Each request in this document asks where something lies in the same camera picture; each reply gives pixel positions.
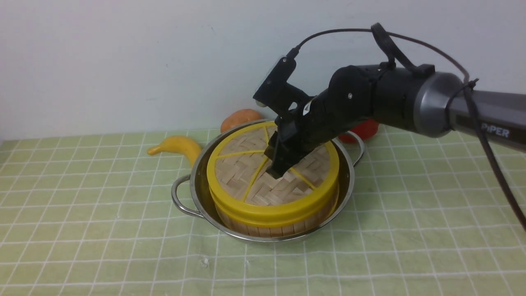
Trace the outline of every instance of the toy orange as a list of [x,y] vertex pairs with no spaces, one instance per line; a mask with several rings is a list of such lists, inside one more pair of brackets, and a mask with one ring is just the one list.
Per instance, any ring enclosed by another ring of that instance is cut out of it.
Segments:
[[232,113],[229,117],[227,117],[223,123],[221,124],[221,132],[224,133],[225,131],[240,126],[244,123],[256,121],[259,119],[263,119],[261,114],[259,114],[257,111],[252,109],[241,109],[234,113]]

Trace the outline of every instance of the green checkered tablecloth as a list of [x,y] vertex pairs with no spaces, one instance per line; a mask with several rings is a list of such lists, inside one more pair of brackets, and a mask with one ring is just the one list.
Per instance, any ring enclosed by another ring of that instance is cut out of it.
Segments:
[[[243,244],[171,204],[167,135],[7,141],[1,295],[524,295],[526,234],[477,139],[380,127],[345,210],[305,242]],[[356,148],[348,146],[351,153]],[[495,147],[526,205],[526,156]],[[179,194],[191,206],[188,184]]]

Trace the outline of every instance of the red toy pepper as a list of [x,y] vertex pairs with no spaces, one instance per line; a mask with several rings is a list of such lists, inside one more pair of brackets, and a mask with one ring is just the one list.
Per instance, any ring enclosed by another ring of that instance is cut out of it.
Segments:
[[[357,134],[362,140],[370,139],[378,132],[380,124],[372,119],[367,119],[364,123],[358,125],[351,131]],[[355,138],[348,134],[339,135],[338,138],[344,143],[356,143]]]

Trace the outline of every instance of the yellow rim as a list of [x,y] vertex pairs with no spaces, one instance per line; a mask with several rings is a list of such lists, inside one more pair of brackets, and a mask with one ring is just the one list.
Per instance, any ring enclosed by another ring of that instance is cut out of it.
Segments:
[[274,122],[254,124],[232,133],[212,151],[207,165],[208,183],[216,206],[232,219],[255,227],[281,227],[305,220],[321,210],[331,200],[338,185],[338,152],[334,145],[328,142],[325,144],[325,147],[329,153],[331,169],[322,184],[304,198],[283,205],[258,206],[246,204],[244,201],[231,197],[221,187],[215,174],[216,161],[218,158],[222,158],[219,156],[219,153],[235,137],[256,129],[264,129],[266,133],[266,129],[269,126],[275,126]]

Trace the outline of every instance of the white label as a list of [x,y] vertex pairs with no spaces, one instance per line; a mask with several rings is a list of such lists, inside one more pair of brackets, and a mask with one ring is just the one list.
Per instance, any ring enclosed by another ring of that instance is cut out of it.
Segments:
[[312,103],[312,100],[310,100],[305,107],[303,107],[303,115],[305,116],[310,111],[310,103]]
[[502,137],[509,137],[510,136],[510,131],[509,130],[507,130],[507,129],[503,128],[503,127],[498,127],[498,126],[493,125],[493,124],[483,123],[482,124],[482,129],[486,130],[490,134],[496,134],[497,136],[502,136]]

